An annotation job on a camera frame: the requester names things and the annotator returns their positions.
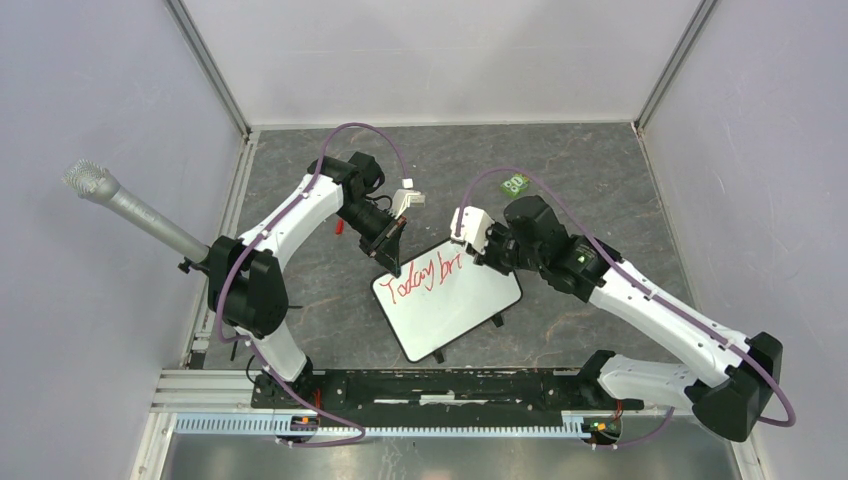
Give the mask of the small white whiteboard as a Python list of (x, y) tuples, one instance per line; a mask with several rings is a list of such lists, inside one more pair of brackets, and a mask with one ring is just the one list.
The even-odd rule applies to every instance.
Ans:
[(418, 363), (523, 297), (515, 274), (474, 263), (446, 239), (382, 274), (370, 289), (407, 361)]

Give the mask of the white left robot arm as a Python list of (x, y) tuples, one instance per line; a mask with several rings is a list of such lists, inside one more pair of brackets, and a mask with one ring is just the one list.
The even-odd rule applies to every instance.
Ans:
[(314, 381), (304, 374), (311, 367), (309, 357), (285, 323), (290, 301), (283, 273), (312, 232), (338, 216), (359, 234), (368, 257), (399, 276), (406, 220), (378, 208), (370, 197), (384, 181), (376, 159), (361, 152), (347, 161), (314, 161), (283, 204), (240, 237), (219, 237), (204, 261), (207, 302), (217, 326), (229, 325), (251, 342), (278, 379), (276, 394), (290, 407), (312, 399)]

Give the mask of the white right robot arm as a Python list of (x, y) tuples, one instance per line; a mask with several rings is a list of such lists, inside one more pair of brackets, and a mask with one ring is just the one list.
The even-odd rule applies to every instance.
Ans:
[(609, 245), (571, 234), (540, 196), (519, 198), (501, 222), (484, 210), (456, 211), (452, 239), (478, 265), (503, 275), (533, 271), (554, 290), (611, 313), (672, 353), (676, 363), (598, 351), (577, 382), (580, 400), (613, 399), (691, 411), (714, 434), (744, 442), (777, 396), (783, 344), (714, 321), (657, 286)]

